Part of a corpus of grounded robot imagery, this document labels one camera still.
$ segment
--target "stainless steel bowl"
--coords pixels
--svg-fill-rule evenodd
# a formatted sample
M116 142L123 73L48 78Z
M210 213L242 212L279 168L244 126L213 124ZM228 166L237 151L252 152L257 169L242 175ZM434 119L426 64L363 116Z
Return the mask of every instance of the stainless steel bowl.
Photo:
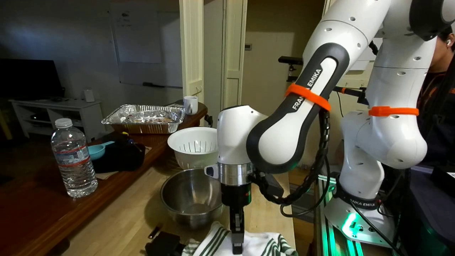
M175 222L190 229L211 224L223 209L220 183L201 168L168 178L161 187L161 201Z

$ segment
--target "orange strap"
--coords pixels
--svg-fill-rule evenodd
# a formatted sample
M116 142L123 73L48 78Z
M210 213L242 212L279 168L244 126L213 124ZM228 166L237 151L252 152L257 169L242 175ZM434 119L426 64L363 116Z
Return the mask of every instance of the orange strap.
M318 104L320 107L324 108L327 111L330 111L330 109L331 109L331 106L326 99L324 99L323 97L321 97L317 94L314 94L312 91L310 91L309 89L307 89L303 86L292 83L288 87L288 90L286 91L285 96L289 95L290 93L295 93L297 95L300 95L300 96L304 97L305 99L307 99L315 104Z
M375 106L368 111L374 117L388 117L389 115L419 115L417 108L391 108L390 106Z

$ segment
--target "striped towel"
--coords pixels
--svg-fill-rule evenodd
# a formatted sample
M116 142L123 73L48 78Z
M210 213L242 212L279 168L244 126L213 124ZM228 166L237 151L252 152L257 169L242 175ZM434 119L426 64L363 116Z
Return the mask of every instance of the striped towel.
M231 256L231 232L215 221L202 242L190 239L182 256ZM254 234L245 231L243 256L298 256L278 233Z

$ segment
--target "person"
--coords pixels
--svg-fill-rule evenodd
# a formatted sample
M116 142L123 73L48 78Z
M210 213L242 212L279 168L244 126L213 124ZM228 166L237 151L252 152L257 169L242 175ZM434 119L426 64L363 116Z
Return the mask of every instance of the person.
M433 122L431 130L424 137L428 149L424 160L421 162L421 164L429 166L444 165L448 161L455 163L455 154L450 156L451 148L454 149L453 146L455 146L455 88L450 90L449 95L444 95L446 99L442 106L438 122L434 119L430 121L423 119L423 116L429 111L431 104L435 101L444 100L441 98L436 99L435 96L442 84L455 51L455 35L451 27L440 33L436 40L435 53L417 101L417 108L420 113L417 117L417 122L420 132L424 136L427 127L425 122Z

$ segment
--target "white colander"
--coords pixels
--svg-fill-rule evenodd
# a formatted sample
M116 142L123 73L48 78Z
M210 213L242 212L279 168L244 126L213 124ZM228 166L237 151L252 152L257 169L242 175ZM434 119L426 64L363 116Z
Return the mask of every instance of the white colander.
M204 168L217 163L218 144L215 128L186 128L169 136L167 144L174 150L178 165L184 170Z

